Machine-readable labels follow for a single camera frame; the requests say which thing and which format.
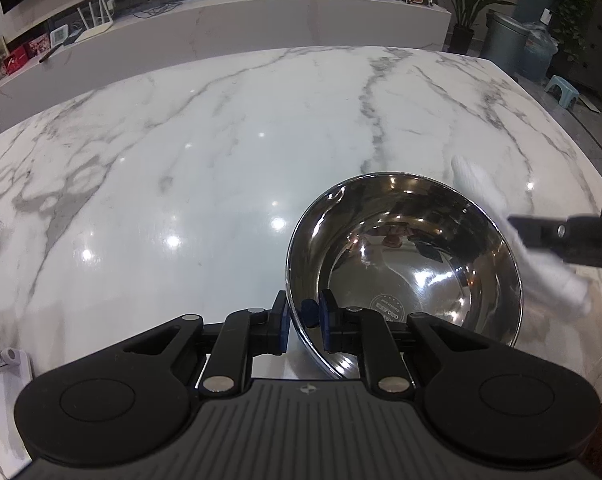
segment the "metal bolt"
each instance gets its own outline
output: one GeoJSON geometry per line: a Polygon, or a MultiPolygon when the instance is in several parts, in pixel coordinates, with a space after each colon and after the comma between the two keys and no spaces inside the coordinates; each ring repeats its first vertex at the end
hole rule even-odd
{"type": "Polygon", "coordinates": [[[224,375],[213,375],[203,381],[203,387],[208,392],[226,392],[234,387],[234,381],[230,377],[224,375]]]}
{"type": "Polygon", "coordinates": [[[400,394],[410,387],[410,382],[403,377],[384,377],[379,381],[379,388],[389,394],[400,394]]]}

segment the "stainless steel bowl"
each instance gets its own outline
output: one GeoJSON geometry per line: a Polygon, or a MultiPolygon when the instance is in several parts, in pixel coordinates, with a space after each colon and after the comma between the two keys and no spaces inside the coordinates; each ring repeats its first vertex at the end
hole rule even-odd
{"type": "Polygon", "coordinates": [[[508,345],[523,295],[510,248],[494,223],[460,193],[406,173],[337,184],[305,211],[287,251],[287,299],[302,342],[336,378],[358,376],[356,359],[324,352],[319,328],[296,308],[330,288],[340,306],[405,321],[422,311],[508,345]]]}

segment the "white marble table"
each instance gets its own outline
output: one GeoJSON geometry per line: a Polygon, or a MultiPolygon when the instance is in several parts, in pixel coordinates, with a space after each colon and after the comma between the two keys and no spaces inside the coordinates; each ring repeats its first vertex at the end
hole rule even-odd
{"type": "Polygon", "coordinates": [[[401,0],[186,0],[151,19],[118,18],[107,32],[62,46],[44,63],[31,59],[2,79],[0,133],[85,92],[208,57],[325,45],[440,51],[450,17],[442,7],[401,0]],[[352,26],[353,16],[360,26],[352,26]]]}
{"type": "MultiPolygon", "coordinates": [[[[583,153],[481,59],[270,50],[163,68],[54,106],[0,135],[0,346],[29,352],[40,374],[184,313],[219,322],[269,308],[316,196],[373,171],[452,184],[455,154],[493,176],[513,213],[602,208],[602,179],[583,153]]],[[[591,278],[592,312],[565,322],[526,301],[517,345],[594,381],[602,270],[577,272],[591,278]]],[[[317,374],[295,349],[258,358],[256,374],[317,374]]]]}

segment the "red gift box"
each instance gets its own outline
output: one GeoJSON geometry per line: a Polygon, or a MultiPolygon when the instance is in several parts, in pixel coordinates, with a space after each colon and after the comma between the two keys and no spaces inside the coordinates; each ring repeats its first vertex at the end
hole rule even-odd
{"type": "Polygon", "coordinates": [[[3,61],[5,66],[5,70],[8,71],[8,74],[14,74],[19,68],[22,68],[25,63],[28,62],[28,53],[25,50],[25,47],[21,45],[16,48],[12,53],[3,61]]]}

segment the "blue stool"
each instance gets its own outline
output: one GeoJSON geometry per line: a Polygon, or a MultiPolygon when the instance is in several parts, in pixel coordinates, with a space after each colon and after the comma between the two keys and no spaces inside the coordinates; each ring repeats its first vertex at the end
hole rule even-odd
{"type": "Polygon", "coordinates": [[[572,100],[578,99],[578,90],[574,88],[570,83],[565,81],[562,77],[553,75],[550,82],[545,87],[545,91],[549,92],[553,86],[558,86],[561,89],[561,99],[559,100],[559,106],[567,108],[572,104],[572,100]]]}

